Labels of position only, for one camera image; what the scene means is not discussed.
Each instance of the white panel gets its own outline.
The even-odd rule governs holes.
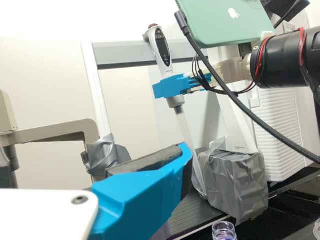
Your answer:
[[[1,239],[87,239],[98,212],[89,191],[0,189]],[[73,204],[75,198],[87,200]]]
[[[302,145],[295,91],[292,88],[259,89],[260,107],[252,111],[272,128]],[[305,158],[290,149],[257,124],[258,148],[263,152],[267,180],[281,182],[306,166]]]

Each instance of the black wire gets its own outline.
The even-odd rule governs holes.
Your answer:
[[[273,26],[275,29],[282,24],[282,22],[286,19],[286,17],[292,12],[292,10],[301,2],[301,0],[295,0],[294,4],[289,8],[289,10],[280,18],[279,21]]]
[[[300,66],[300,71],[302,73],[302,76],[306,84],[308,84],[308,86],[310,87],[313,93],[314,99],[320,105],[320,92],[318,92],[319,84],[316,84],[316,81],[312,79],[312,77],[309,75],[308,70],[304,65]]]
[[[315,163],[320,164],[320,157],[315,155],[314,153],[308,151],[307,149],[303,148],[302,146],[296,144],[295,142],[291,141],[272,127],[270,127],[268,124],[266,124],[264,121],[262,121],[258,116],[256,116],[250,109],[248,109],[238,98],[237,96],[228,88],[228,86],[225,84],[225,82],[221,79],[221,77],[218,75],[218,73],[215,71],[215,69],[211,66],[210,62],[206,59],[194,39],[191,37],[190,32],[183,29],[184,35],[186,36],[187,40],[195,50],[195,52],[199,55],[200,59],[204,63],[204,65],[208,68],[212,76],[216,79],[218,84],[221,86],[221,88],[228,94],[228,96],[231,98],[231,100],[247,115],[249,116],[256,124],[258,124],[261,128],[266,130],[269,134],[274,136],[276,139],[287,145],[288,147],[292,148],[296,152],[300,153],[301,155],[305,156],[306,158],[314,161]]]

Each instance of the small vial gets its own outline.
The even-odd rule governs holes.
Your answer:
[[[235,226],[228,221],[221,221],[212,226],[213,240],[237,240]]]

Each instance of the lab equipment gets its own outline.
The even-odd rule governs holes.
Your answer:
[[[275,31],[260,0],[223,0],[219,4],[211,0],[196,4],[193,0],[176,0],[176,3],[201,48],[254,42]]]
[[[212,225],[213,240],[237,240],[235,226],[228,221],[217,222]]]
[[[124,163],[116,175],[94,183],[91,190],[99,198],[99,212],[90,239],[149,239],[188,194],[192,157],[182,143]],[[128,173],[129,165],[136,172]]]
[[[143,38],[147,43],[150,44],[151,50],[155,56],[155,60],[160,69],[160,73],[162,77],[169,78],[171,79],[171,81],[172,80],[175,81],[176,77],[173,76],[173,66],[172,66],[170,48],[167,43],[167,39],[162,31],[162,28],[157,24],[150,25],[149,29],[143,35]],[[187,86],[190,84],[190,82],[187,79],[181,79],[181,80],[182,81],[180,81],[179,90],[183,85]],[[199,191],[200,194],[205,196],[207,193],[206,193],[204,177],[201,171],[200,163],[198,161],[196,149],[194,147],[194,143],[191,137],[188,122],[186,120],[186,116],[183,110],[183,104],[185,104],[184,96],[182,94],[176,94],[174,96],[167,97],[166,100],[169,107],[174,109],[176,118],[179,122],[181,132],[184,136],[184,140],[188,143],[188,145],[193,151],[193,172],[194,172],[194,174],[192,175],[193,186]]]

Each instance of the blue plastic part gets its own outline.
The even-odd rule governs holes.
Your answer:
[[[208,83],[211,82],[211,74],[205,74]],[[156,99],[171,98],[177,95],[187,94],[189,89],[199,87],[200,84],[194,77],[184,77],[183,74],[177,74],[167,77],[160,82],[154,84],[153,93]]]
[[[90,240],[147,240],[171,217],[193,157],[187,144],[178,146],[182,155],[158,170],[117,174],[92,185],[99,211]]]

